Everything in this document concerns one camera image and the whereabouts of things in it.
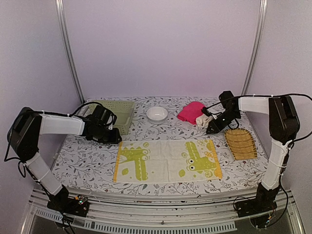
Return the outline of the green crocodile pattern towel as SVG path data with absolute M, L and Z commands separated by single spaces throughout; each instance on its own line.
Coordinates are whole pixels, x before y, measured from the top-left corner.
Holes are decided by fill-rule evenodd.
M 222 179 L 210 139 L 123 141 L 113 181 L 117 183 L 183 183 Z

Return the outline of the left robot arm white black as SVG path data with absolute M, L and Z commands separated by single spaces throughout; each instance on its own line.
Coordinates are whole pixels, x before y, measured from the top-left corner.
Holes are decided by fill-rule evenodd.
M 61 114 L 24 107 L 7 134 L 7 148 L 14 150 L 16 156 L 13 159 L 19 160 L 24 167 L 21 174 L 29 173 L 36 183 L 54 196 L 53 203 L 63 212 L 72 208 L 72 200 L 61 193 L 64 186 L 41 157 L 39 139 L 42 135 L 72 135 L 101 144 L 119 144 L 122 137 L 119 129 L 114 127 L 117 116 L 100 103 L 95 105 L 94 111 L 87 116 L 77 115 L 79 109 L 72 114 Z

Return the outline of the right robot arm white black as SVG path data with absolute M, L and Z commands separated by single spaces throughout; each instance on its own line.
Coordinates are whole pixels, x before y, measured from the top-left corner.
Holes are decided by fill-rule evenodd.
M 290 95 L 279 96 L 233 96 L 224 91 L 219 96 L 224 112 L 212 120 L 207 134 L 217 134 L 235 120 L 241 118 L 241 112 L 253 112 L 269 116 L 271 152 L 261 187 L 267 191 L 280 186 L 280 176 L 287 167 L 289 150 L 299 131 L 300 123 Z

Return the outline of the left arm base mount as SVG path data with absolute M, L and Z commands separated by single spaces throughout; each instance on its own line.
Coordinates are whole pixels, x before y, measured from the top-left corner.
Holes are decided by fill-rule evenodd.
M 58 211 L 61 214 L 76 215 L 86 217 L 89 211 L 90 203 L 81 196 L 70 198 L 67 193 L 59 192 L 49 198 L 47 208 Z

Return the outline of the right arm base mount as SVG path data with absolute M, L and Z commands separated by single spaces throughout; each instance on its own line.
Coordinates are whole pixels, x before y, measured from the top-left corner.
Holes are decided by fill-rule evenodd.
M 238 196 L 233 202 L 233 208 L 238 217 L 251 217 L 251 224 L 257 229 L 265 229 L 270 225 L 271 219 L 277 208 L 275 201 L 268 204 L 259 203 L 256 198 Z

